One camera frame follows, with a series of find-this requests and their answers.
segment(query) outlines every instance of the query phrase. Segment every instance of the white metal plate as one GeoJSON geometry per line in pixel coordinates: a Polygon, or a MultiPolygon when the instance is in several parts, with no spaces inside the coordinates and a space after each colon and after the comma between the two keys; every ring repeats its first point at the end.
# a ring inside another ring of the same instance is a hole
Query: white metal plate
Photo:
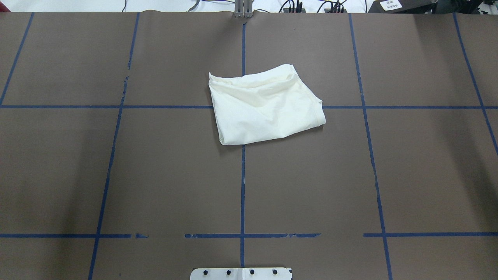
{"type": "Polygon", "coordinates": [[[190,280],[292,280],[291,268],[194,269],[190,280]]]}

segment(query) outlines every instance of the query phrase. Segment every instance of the gray metal bracket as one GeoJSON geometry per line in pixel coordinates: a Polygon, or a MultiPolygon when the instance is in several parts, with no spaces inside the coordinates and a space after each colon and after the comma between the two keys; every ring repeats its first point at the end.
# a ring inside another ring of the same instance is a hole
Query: gray metal bracket
{"type": "Polygon", "coordinates": [[[235,17],[252,17],[252,0],[234,0],[235,17]]]}

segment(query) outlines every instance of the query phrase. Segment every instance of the crumpled fabric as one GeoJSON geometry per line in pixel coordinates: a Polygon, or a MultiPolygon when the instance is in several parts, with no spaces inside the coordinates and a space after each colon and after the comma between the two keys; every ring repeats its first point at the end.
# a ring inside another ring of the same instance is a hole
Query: crumpled fabric
{"type": "Polygon", "coordinates": [[[236,78],[209,73],[209,88],[223,145],[284,138],[325,123],[322,101],[290,64],[236,78]]]}

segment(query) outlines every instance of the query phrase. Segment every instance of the horizontal blue line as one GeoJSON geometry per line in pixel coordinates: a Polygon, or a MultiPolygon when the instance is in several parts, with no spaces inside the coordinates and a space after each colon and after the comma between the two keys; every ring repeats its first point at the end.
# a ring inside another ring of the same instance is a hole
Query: horizontal blue line
{"type": "MultiPolygon", "coordinates": [[[[5,109],[119,109],[119,105],[0,105],[5,109]]],[[[123,105],[123,109],[212,109],[212,105],[123,105]]],[[[323,109],[363,109],[355,105],[323,105],[323,109]]],[[[496,110],[498,106],[376,106],[366,109],[456,109],[456,110],[496,110]]]]}
{"type": "MultiPolygon", "coordinates": [[[[97,234],[1,233],[0,238],[96,238],[97,234]]],[[[100,234],[99,238],[131,238],[131,234],[100,234]]]]}
{"type": "Polygon", "coordinates": [[[186,234],[185,238],[314,238],[321,233],[205,233],[186,234]]]}
{"type": "Polygon", "coordinates": [[[438,237],[438,236],[498,236],[498,232],[398,232],[364,233],[363,237],[438,237]]]}

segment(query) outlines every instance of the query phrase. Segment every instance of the white sticker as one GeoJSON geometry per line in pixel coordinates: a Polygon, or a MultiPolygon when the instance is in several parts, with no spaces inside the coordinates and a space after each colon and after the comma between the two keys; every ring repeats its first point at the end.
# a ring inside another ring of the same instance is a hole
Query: white sticker
{"type": "Polygon", "coordinates": [[[384,10],[395,10],[399,8],[403,8],[401,3],[398,0],[387,0],[384,2],[380,2],[380,5],[384,10]]]}

